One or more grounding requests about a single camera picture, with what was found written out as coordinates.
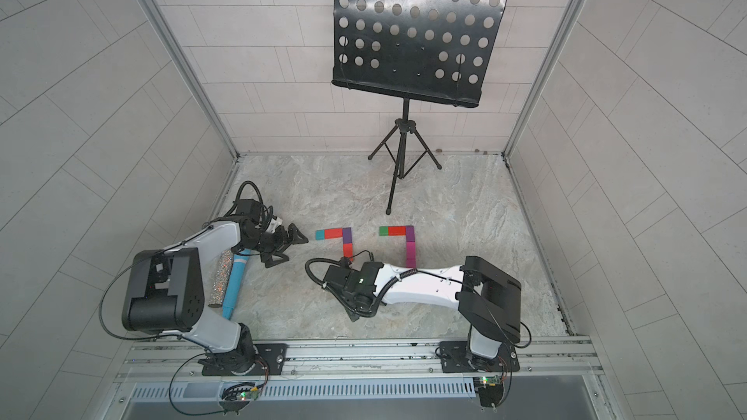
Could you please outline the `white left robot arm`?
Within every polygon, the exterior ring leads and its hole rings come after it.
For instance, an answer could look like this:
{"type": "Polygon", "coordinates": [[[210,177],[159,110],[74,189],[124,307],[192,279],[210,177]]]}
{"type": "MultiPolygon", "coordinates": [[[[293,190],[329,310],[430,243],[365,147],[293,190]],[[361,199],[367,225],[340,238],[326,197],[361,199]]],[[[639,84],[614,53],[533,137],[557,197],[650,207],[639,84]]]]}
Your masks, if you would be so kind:
{"type": "Polygon", "coordinates": [[[124,294],[123,327],[149,336],[178,336],[203,347],[206,367],[242,375],[256,365],[249,328],[207,308],[202,264],[230,250],[257,252],[267,268],[289,261],[285,251],[308,243],[298,227],[287,227],[254,199],[240,199],[230,211],[197,233],[163,250],[138,253],[124,294]]]}

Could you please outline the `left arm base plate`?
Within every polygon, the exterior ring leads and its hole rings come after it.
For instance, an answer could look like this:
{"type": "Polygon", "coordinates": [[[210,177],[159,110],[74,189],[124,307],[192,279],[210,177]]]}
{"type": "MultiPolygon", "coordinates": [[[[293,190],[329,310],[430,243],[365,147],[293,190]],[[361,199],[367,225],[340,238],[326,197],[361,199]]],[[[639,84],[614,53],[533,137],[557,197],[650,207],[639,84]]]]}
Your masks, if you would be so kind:
{"type": "Polygon", "coordinates": [[[203,376],[280,375],[289,346],[285,343],[255,344],[217,355],[202,355],[198,363],[203,376]]]}

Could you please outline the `dark purple block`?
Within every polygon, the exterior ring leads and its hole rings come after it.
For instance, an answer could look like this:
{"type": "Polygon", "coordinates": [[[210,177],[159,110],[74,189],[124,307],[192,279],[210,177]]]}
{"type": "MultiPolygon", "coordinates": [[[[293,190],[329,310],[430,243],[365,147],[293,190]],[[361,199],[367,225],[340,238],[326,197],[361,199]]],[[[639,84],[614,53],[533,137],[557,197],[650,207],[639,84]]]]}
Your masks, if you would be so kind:
{"type": "Polygon", "coordinates": [[[352,240],[352,229],[350,229],[350,227],[344,227],[342,229],[342,242],[345,245],[351,245],[353,243],[353,240],[352,240]]]}

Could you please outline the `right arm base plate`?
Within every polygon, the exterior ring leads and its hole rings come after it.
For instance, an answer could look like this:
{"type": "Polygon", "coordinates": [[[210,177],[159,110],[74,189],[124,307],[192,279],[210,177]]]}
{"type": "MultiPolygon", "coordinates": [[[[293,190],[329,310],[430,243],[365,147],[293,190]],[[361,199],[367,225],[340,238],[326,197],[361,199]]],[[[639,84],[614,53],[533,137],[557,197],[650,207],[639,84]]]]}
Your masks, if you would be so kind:
{"type": "Polygon", "coordinates": [[[492,358],[473,353],[466,340],[442,341],[435,350],[444,373],[517,373],[521,366],[510,348],[498,344],[497,355],[492,358]]]}

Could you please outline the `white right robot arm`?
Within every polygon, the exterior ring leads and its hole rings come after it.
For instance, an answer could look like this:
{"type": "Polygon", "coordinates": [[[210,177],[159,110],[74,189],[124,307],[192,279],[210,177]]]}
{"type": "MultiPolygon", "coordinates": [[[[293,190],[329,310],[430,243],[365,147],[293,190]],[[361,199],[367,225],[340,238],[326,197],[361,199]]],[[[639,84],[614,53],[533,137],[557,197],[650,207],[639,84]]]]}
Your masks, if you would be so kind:
{"type": "Polygon", "coordinates": [[[305,263],[311,281],[342,305],[353,322],[374,318],[383,305],[417,303],[457,311],[470,324],[467,357],[488,369],[515,358],[521,343],[521,283],[478,256],[451,268],[400,268],[369,260],[314,258],[305,263]]]}

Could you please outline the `magenta long block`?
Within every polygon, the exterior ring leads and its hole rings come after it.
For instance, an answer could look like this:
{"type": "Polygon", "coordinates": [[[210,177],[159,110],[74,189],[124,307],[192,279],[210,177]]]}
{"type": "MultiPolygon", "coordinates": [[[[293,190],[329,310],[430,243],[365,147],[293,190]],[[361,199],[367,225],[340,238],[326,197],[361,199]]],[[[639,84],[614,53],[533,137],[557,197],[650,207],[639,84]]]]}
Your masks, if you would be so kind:
{"type": "Polygon", "coordinates": [[[414,241],[408,241],[406,243],[406,247],[407,247],[407,260],[415,261],[416,260],[416,243],[414,241]]]}

